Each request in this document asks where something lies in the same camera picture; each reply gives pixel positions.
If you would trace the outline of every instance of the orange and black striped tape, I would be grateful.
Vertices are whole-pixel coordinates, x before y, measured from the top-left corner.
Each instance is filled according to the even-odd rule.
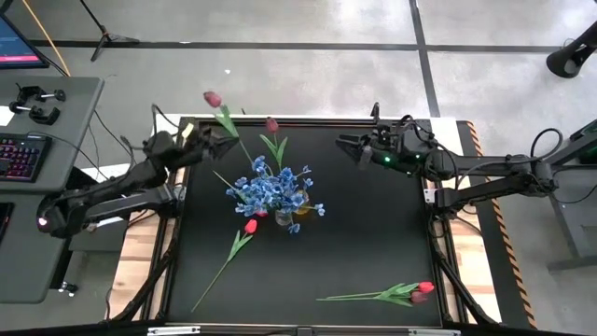
[[[479,137],[477,136],[477,131],[475,131],[475,125],[473,125],[473,123],[470,121],[467,121],[466,124],[468,125],[468,128],[470,130],[470,136],[473,139],[473,143],[475,144],[475,150],[477,151],[477,155],[483,156],[483,151],[481,150],[481,145],[479,143]],[[504,244],[506,245],[506,252],[509,254],[510,264],[512,265],[512,272],[514,273],[514,277],[516,278],[516,284],[518,285],[519,292],[521,293],[521,299],[524,305],[524,310],[526,311],[527,318],[531,327],[537,329],[537,323],[535,321],[535,315],[533,314],[533,308],[531,308],[529,297],[527,296],[526,289],[524,288],[524,284],[522,283],[521,269],[519,267],[519,263],[516,261],[516,257],[514,256],[514,248],[512,247],[510,238],[507,235],[502,210],[500,210],[500,205],[496,199],[492,199],[492,202],[493,211],[495,212],[495,217],[497,218],[497,222],[500,225],[502,238],[504,239]]]

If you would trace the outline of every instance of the gray desk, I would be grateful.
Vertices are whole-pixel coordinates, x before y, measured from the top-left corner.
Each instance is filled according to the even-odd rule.
[[[41,131],[80,146],[104,82],[99,78],[66,77],[0,77],[0,105],[8,105],[17,97],[21,86],[37,85],[45,91],[62,89],[64,103],[48,100],[38,104],[47,111],[54,106],[62,113],[52,126],[39,125],[26,113],[16,115],[0,133]],[[37,303],[46,298],[65,241],[41,233],[36,226],[36,211],[51,192],[64,188],[77,150],[55,140],[35,183],[0,182],[0,202],[14,203],[11,219],[0,240],[0,302]]]
[[[99,78],[85,77],[0,77],[0,105],[8,105],[17,98],[19,88],[40,86],[46,92],[62,89],[66,92],[66,102],[48,99],[45,103],[33,99],[28,105],[37,105],[48,113],[52,107],[62,112],[58,120],[51,125],[40,125],[29,119],[28,112],[15,115],[6,127],[0,127],[0,133],[43,132],[56,135],[77,146],[81,145],[87,126],[90,124],[93,109],[100,99],[104,81]],[[35,183],[0,182],[4,191],[60,191],[66,185],[71,167],[75,164],[76,149],[60,140],[52,142],[52,148]]]

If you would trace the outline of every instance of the flower stem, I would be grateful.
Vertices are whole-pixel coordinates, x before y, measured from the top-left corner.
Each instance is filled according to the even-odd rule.
[[[249,152],[246,150],[246,147],[244,146],[243,140],[241,140],[241,138],[239,138],[239,143],[241,144],[241,147],[244,150],[244,154],[246,154],[246,158],[249,159],[250,164],[253,165],[253,159],[251,159],[251,156],[249,155]]]
[[[326,299],[343,299],[343,298],[356,298],[361,296],[373,296],[373,295],[380,295],[383,292],[375,292],[375,293],[363,293],[363,294],[351,294],[351,295],[339,295],[335,297],[327,297]]]
[[[203,294],[201,295],[201,297],[199,298],[199,300],[197,301],[197,303],[195,303],[195,306],[193,307],[193,309],[190,310],[191,313],[193,313],[195,311],[195,309],[197,309],[197,307],[199,306],[199,303],[201,303],[201,301],[203,300],[203,298],[205,298],[205,295],[207,295],[207,292],[209,292],[209,290],[212,289],[212,286],[215,284],[215,280],[217,280],[217,278],[220,276],[220,274],[222,274],[222,271],[224,271],[224,269],[226,268],[226,266],[228,265],[228,263],[229,263],[228,261],[224,262],[224,264],[222,265],[222,268],[215,275],[214,280],[212,280],[212,283],[209,284],[209,286],[207,287],[207,289],[205,289],[205,291],[203,292]]]
[[[375,298],[345,298],[345,299],[317,299],[318,301],[355,301],[355,300],[375,300]]]

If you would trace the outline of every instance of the tripod leg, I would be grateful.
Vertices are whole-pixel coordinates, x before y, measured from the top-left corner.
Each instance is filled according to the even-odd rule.
[[[100,56],[100,50],[102,50],[102,48],[108,42],[110,42],[110,37],[108,36],[108,34],[102,35],[100,42],[98,42],[97,47],[95,47],[95,51],[93,52],[93,55],[91,55],[92,62],[95,62],[95,60],[97,60],[97,58]]]

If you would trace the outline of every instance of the metal bracket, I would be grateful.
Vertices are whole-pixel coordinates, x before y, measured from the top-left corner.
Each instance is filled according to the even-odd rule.
[[[149,328],[147,336],[163,336],[163,335],[195,335],[201,333],[201,326],[190,327],[160,327]]]
[[[460,336],[460,330],[409,329],[411,336]]]
[[[434,204],[436,202],[436,189],[424,189],[423,193],[427,204]]]

